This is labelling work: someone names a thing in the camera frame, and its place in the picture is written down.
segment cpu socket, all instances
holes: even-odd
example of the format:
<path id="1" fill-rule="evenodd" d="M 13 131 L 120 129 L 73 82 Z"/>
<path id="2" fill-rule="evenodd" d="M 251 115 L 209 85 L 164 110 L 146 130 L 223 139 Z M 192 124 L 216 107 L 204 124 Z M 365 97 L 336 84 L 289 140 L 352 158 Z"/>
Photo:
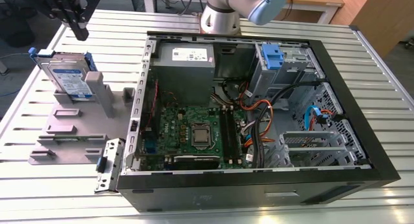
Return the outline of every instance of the cpu socket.
<path id="1" fill-rule="evenodd" d="M 209 124 L 193 123 L 191 125 L 191 146 L 197 150 L 211 147 Z"/>

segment ram slot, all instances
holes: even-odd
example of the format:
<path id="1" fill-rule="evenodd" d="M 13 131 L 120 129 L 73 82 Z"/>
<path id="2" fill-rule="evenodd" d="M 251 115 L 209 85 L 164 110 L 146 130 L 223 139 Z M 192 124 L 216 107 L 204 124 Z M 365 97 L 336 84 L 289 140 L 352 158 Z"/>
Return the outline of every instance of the ram slot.
<path id="1" fill-rule="evenodd" d="M 239 155 L 239 145 L 237 145 L 237 136 L 236 136 L 236 124 L 232 117 L 232 110 L 227 110 L 227 136 L 228 136 L 228 148 L 229 148 L 229 157 L 232 163 L 237 163 L 240 159 Z"/>
<path id="2" fill-rule="evenodd" d="M 227 133 L 227 113 L 225 110 L 220 110 L 220 133 L 221 133 L 221 145 L 223 145 L 223 158 L 224 162 L 228 162 L 231 159 L 231 151 L 229 151 L 229 141 L 228 141 L 228 133 Z"/>

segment power supply label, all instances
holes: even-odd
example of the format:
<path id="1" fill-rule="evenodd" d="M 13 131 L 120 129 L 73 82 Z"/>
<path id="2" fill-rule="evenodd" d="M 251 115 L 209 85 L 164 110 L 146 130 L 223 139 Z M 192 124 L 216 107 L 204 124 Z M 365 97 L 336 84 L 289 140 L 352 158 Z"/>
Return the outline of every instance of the power supply label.
<path id="1" fill-rule="evenodd" d="M 197 61 L 207 62 L 207 49 L 205 48 L 175 48 L 172 50 L 173 61 Z"/>
<path id="2" fill-rule="evenodd" d="M 56 82 L 62 86 L 65 92 L 72 98 L 82 99 L 92 97 L 92 91 L 86 83 L 81 80 L 80 70 L 53 69 Z"/>

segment metal bracket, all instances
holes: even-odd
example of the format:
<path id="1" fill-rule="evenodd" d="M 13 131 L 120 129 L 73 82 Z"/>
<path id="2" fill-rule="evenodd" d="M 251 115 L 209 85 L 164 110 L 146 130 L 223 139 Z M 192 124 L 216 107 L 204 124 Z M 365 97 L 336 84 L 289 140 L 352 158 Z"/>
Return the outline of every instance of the metal bracket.
<path id="1" fill-rule="evenodd" d="M 116 138 L 105 143 L 102 156 L 97 160 L 97 181 L 94 194 L 117 193 L 117 176 L 121 171 L 124 139 Z"/>

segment chip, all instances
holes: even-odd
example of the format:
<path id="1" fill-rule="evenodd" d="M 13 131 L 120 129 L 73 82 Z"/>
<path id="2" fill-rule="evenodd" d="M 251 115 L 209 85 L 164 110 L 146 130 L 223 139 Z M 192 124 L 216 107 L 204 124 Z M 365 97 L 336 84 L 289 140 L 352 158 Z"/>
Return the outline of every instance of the chip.
<path id="1" fill-rule="evenodd" d="M 207 143 L 208 142 L 208 130 L 207 129 L 195 129 L 193 130 L 193 142 L 195 143 Z"/>

